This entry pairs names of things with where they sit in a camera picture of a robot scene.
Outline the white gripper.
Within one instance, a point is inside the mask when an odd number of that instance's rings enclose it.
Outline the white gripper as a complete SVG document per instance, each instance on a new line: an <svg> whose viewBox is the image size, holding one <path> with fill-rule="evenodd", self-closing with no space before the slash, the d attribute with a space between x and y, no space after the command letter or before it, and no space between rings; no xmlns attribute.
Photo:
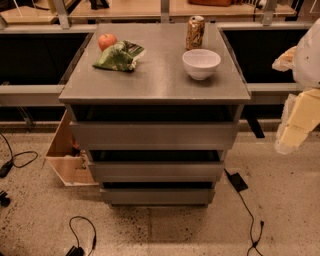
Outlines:
<svg viewBox="0 0 320 256"><path fill-rule="evenodd" d="M320 124L320 90L290 94L285 101L281 123L276 133L275 150L289 154L297 150Z"/></svg>

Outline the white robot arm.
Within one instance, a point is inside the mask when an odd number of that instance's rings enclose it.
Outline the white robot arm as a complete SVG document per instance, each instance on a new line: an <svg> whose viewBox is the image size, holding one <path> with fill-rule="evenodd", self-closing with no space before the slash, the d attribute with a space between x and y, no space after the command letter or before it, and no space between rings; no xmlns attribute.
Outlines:
<svg viewBox="0 0 320 256"><path fill-rule="evenodd" d="M282 72L291 69L294 81L304 88L298 95L288 96L276 134L275 150L289 154L320 124L320 19L296 46L274 61L272 68Z"/></svg>

